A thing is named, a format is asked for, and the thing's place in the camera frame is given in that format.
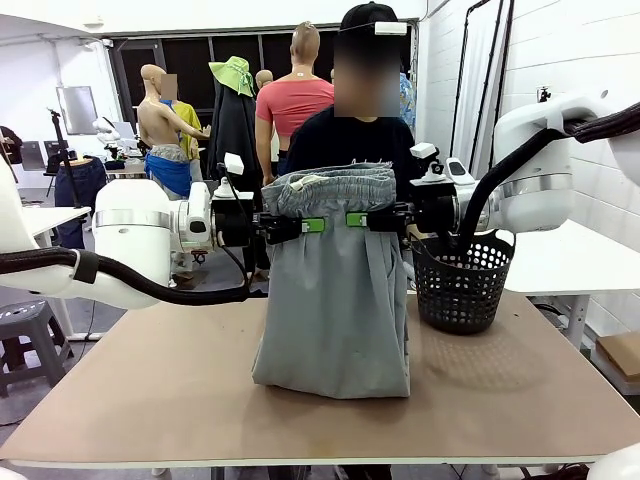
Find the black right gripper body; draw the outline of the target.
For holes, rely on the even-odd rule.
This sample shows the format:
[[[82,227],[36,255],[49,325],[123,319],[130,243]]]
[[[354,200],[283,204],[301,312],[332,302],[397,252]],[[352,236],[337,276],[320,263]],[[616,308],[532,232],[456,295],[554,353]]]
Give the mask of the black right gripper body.
[[[451,232],[456,220],[456,191],[450,181],[411,186],[414,220],[421,233]]]

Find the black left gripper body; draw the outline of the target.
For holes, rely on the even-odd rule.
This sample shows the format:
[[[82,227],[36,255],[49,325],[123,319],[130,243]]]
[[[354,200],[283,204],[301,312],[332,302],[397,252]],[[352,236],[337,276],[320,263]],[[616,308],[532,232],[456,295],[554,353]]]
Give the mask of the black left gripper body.
[[[247,247],[251,237],[254,194],[239,192],[230,198],[213,196],[211,208],[216,239],[221,238],[227,247]]]

